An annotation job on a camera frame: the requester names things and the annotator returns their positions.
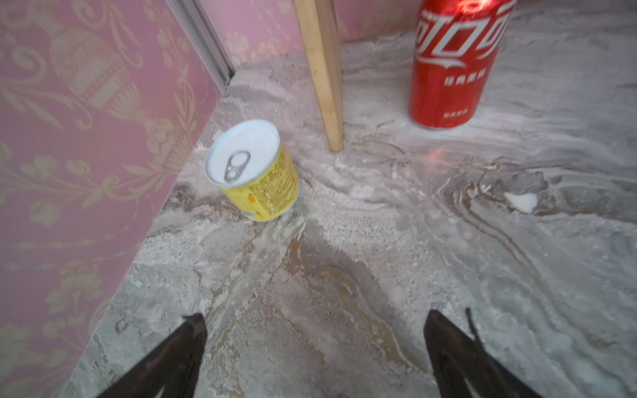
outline metal door frame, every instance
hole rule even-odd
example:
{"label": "metal door frame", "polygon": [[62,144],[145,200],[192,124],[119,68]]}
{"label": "metal door frame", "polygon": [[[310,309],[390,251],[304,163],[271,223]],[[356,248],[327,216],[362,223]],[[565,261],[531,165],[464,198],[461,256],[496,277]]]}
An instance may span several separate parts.
{"label": "metal door frame", "polygon": [[182,29],[221,92],[230,84],[234,67],[199,0],[166,0]]}

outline white debris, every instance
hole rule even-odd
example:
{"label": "white debris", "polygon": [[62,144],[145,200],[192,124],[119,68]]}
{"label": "white debris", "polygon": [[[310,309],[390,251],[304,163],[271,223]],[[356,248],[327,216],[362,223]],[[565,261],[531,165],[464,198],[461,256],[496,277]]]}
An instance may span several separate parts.
{"label": "white debris", "polygon": [[516,195],[511,192],[505,192],[506,200],[511,205],[523,213],[531,213],[538,205],[538,196],[533,193]]}

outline marble floor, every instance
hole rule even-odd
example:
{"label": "marble floor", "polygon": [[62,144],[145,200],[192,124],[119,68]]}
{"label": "marble floor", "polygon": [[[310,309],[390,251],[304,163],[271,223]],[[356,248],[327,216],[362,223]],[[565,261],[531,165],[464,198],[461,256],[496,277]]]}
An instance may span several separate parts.
{"label": "marble floor", "polygon": [[[343,46],[345,149],[303,54],[232,80],[63,397],[92,397],[200,311],[197,397],[436,397],[431,308],[545,397],[637,395],[637,8],[526,4],[476,117],[407,113],[412,34]],[[212,186],[230,126],[275,123],[301,177],[258,224]]]}

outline floral pattern wallpaper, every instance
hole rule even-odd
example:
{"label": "floral pattern wallpaper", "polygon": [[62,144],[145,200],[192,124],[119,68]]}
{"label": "floral pattern wallpaper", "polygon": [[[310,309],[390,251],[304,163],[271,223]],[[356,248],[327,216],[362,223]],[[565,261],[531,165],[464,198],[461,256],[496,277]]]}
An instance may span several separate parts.
{"label": "floral pattern wallpaper", "polygon": [[0,94],[0,396],[55,397],[221,93],[163,0],[6,0]]}
{"label": "floral pattern wallpaper", "polygon": [[[303,40],[293,0],[201,0],[235,66],[296,52]],[[420,0],[334,0],[342,41],[415,28]]]}

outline pull tab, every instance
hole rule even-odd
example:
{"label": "pull tab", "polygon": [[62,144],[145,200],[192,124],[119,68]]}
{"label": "pull tab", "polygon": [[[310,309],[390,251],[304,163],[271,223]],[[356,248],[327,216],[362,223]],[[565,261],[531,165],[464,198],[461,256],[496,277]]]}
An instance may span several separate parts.
{"label": "pull tab", "polygon": [[249,161],[250,152],[248,151],[237,151],[230,155],[228,163],[225,165],[224,181],[228,184],[232,184],[238,180]]}

